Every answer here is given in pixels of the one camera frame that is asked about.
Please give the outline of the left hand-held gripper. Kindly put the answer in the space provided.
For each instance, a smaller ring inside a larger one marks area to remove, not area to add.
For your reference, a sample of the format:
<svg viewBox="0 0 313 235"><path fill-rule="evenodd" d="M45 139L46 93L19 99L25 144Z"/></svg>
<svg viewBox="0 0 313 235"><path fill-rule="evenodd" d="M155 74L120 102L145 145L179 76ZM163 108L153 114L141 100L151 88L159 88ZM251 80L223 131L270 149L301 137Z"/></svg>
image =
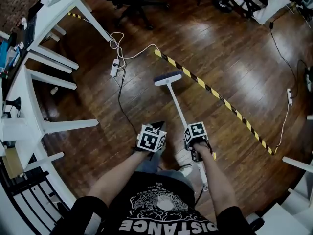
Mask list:
<svg viewBox="0 0 313 235"><path fill-rule="evenodd" d="M137 135L135 152L148 152L151 159L153 155L162 155L166 148L166 124L145 124Z"/></svg>

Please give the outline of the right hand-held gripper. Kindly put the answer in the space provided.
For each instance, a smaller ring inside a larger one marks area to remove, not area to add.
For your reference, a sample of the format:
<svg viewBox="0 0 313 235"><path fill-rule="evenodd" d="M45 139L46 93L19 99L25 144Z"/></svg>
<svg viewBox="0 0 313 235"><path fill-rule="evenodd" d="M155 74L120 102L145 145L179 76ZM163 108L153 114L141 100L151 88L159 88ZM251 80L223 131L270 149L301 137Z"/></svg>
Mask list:
<svg viewBox="0 0 313 235"><path fill-rule="evenodd" d="M195 143L206 143L210 153L213 154L203 122L187 125L187 128L184 131L184 137L185 149L191 152L191 158L194 162L202 161L201 155L193 147Z"/></svg>

